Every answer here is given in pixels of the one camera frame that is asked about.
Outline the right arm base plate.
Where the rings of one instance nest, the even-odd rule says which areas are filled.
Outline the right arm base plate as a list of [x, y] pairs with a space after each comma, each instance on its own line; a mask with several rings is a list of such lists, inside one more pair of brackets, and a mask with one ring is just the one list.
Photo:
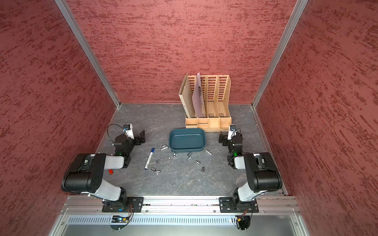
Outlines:
[[256, 200], [242, 202], [232, 197], [220, 197], [219, 206], [221, 213], [259, 213]]

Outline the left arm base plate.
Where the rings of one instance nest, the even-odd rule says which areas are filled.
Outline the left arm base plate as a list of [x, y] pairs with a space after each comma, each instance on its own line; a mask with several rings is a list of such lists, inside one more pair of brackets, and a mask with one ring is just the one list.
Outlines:
[[104, 213], [140, 213], [144, 202], [144, 197], [128, 197], [126, 202], [103, 201], [102, 212]]

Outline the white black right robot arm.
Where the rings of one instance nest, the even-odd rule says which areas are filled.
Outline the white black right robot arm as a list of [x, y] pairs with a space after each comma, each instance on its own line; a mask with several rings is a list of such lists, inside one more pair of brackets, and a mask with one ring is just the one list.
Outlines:
[[282, 177], [270, 153], [243, 151], [242, 134], [234, 131], [231, 135], [221, 132], [219, 143], [228, 147], [228, 165], [233, 169], [245, 170], [247, 178], [243, 186], [235, 189], [228, 203], [220, 201], [221, 210], [251, 212], [258, 196], [282, 188]]

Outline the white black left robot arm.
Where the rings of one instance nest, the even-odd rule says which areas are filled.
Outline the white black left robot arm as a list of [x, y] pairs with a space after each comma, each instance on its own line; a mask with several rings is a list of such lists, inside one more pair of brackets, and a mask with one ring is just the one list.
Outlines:
[[146, 142], [145, 131], [131, 137], [131, 130], [116, 137], [113, 145], [115, 154], [78, 154], [66, 170], [61, 189], [72, 194], [89, 194], [103, 200], [104, 209], [124, 211], [130, 203], [124, 188], [114, 186], [103, 179], [105, 170], [126, 169], [131, 161], [135, 146]]

